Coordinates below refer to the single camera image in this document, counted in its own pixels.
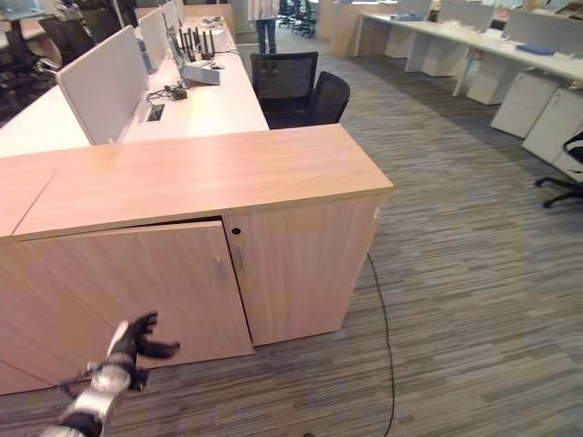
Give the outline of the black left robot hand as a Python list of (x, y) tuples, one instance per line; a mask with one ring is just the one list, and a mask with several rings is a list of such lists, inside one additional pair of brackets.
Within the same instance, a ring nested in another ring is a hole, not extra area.
[(108, 346), (106, 362), (135, 368), (138, 356), (157, 360), (173, 358), (180, 349), (179, 342), (163, 343), (148, 338), (158, 324), (158, 315), (153, 311), (134, 321), (122, 321)]

